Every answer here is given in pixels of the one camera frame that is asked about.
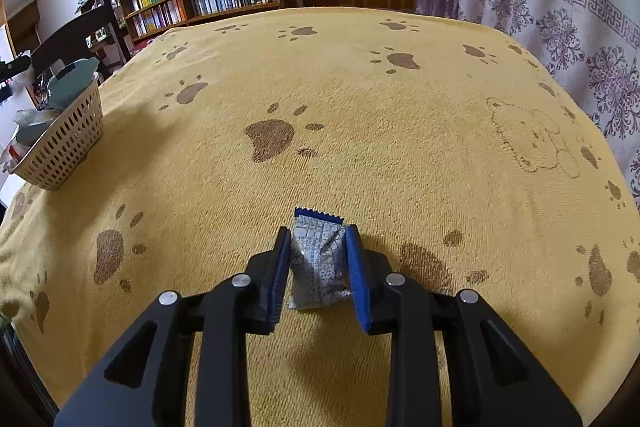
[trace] chair backrest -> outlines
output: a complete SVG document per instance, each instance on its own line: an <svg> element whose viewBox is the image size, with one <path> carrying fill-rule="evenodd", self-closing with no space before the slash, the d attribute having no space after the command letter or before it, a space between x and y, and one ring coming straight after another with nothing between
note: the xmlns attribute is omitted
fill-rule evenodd
<svg viewBox="0 0 640 427"><path fill-rule="evenodd" d="M118 22L113 13L111 2L110 0L102 0L100 6L71 19L34 50L31 54L31 64L36 77L40 76L57 60L62 60L66 66L80 58L95 57L95 54L86 45L86 38L105 26L110 26L111 35L120 49L120 55L124 62L131 60L129 49L118 30ZM111 76L102 62L98 66L98 71L102 73L105 80Z"/></svg>

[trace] candy wrapper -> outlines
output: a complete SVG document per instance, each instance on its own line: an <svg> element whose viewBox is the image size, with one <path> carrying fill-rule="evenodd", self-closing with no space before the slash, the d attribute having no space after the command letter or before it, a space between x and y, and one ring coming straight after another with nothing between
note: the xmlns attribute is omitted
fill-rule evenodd
<svg viewBox="0 0 640 427"><path fill-rule="evenodd" d="M296 208L291 237L292 309L330 306L351 295L344 281L342 218Z"/></svg>

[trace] black chair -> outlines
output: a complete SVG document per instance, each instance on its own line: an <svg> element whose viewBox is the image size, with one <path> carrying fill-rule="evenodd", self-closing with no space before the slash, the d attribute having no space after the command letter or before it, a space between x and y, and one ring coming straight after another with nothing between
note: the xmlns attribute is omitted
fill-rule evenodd
<svg viewBox="0 0 640 427"><path fill-rule="evenodd" d="M107 38L113 38L123 64L129 62L131 54L118 28L111 2L110 0L101 0L100 6L71 19L34 50L31 54L31 64L35 70L36 78L57 60L61 60L65 66L68 66L80 58L96 57L87 47L86 38L105 27L110 30L110 36ZM98 71L105 80L111 76L111 72L101 60Z"/></svg>

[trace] wicker basket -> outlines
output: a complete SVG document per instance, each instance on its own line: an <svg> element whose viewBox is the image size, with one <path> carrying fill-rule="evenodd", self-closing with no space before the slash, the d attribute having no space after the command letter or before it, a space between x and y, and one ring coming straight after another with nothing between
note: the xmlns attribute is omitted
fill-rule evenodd
<svg viewBox="0 0 640 427"><path fill-rule="evenodd" d="M46 190L55 190L101 135L102 104L94 79L38 138L12 174Z"/></svg>

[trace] yellow blanket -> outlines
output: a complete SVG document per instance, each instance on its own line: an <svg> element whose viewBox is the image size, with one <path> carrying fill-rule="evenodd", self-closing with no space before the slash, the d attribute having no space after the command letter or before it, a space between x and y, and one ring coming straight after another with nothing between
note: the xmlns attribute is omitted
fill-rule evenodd
<svg viewBox="0 0 640 427"><path fill-rule="evenodd" d="M638 355L625 181L500 32L378 10L254 14L168 32L100 95L87 160L56 192L23 188L0 229L0 309L60 405L161 291L242 270L296 206L357 223L431 289L478 290L586 424ZM248 341L254 425L382 425L388 346L350 302L284 310L275 335ZM443 395L447 408L446 376Z"/></svg>

